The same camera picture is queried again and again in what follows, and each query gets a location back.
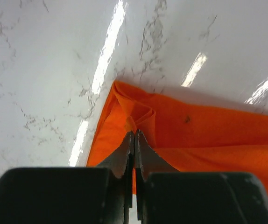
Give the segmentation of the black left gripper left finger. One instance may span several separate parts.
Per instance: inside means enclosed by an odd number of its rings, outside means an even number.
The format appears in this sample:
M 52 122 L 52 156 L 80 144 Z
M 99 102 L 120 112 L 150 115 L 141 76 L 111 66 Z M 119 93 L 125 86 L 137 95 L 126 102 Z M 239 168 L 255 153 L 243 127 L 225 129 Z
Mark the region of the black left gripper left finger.
M 0 224 L 127 224 L 134 133 L 94 167 L 14 168 L 0 178 Z

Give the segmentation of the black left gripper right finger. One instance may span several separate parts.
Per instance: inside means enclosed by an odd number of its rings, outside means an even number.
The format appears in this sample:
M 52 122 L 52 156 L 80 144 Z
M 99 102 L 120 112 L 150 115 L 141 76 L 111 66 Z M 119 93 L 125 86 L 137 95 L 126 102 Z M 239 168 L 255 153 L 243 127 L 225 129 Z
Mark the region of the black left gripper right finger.
M 268 224 L 268 196 L 247 172 L 181 172 L 134 138 L 137 218 L 143 224 Z

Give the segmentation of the orange t shirt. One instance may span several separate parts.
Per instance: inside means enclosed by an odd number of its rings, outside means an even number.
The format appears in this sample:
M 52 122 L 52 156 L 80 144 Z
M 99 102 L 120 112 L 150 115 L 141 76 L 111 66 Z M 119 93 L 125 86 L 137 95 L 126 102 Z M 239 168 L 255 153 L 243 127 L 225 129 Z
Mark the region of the orange t shirt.
M 129 131 L 180 171 L 247 171 L 268 193 L 268 115 L 193 105 L 113 82 L 87 166 L 99 164 Z

